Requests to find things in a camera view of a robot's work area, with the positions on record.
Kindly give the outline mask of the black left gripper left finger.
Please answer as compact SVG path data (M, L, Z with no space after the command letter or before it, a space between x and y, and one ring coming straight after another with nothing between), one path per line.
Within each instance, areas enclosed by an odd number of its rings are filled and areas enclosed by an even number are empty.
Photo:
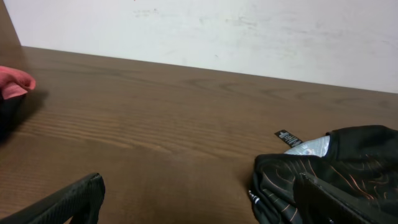
M1 223L97 224L105 195L103 177L92 173L42 200L1 219Z

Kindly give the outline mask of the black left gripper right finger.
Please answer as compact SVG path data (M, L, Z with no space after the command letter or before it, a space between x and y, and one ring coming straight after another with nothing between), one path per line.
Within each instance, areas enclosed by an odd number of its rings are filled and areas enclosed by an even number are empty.
M294 182L293 190L294 201L304 223L397 223L397 217L306 172Z

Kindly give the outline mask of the black cycling jersey orange lines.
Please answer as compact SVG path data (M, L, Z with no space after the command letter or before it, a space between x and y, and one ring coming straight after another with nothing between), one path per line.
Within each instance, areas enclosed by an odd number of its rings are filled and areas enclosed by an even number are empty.
M381 125L330 131L282 154L255 158L248 190L259 223L304 223L294 201L301 173L397 217L397 131Z

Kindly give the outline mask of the red folded printed t-shirt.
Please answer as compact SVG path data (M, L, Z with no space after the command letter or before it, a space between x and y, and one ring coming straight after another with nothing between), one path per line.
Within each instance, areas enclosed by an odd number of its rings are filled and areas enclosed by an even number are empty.
M4 100L25 95L36 87L36 80L26 72L1 66L1 95Z

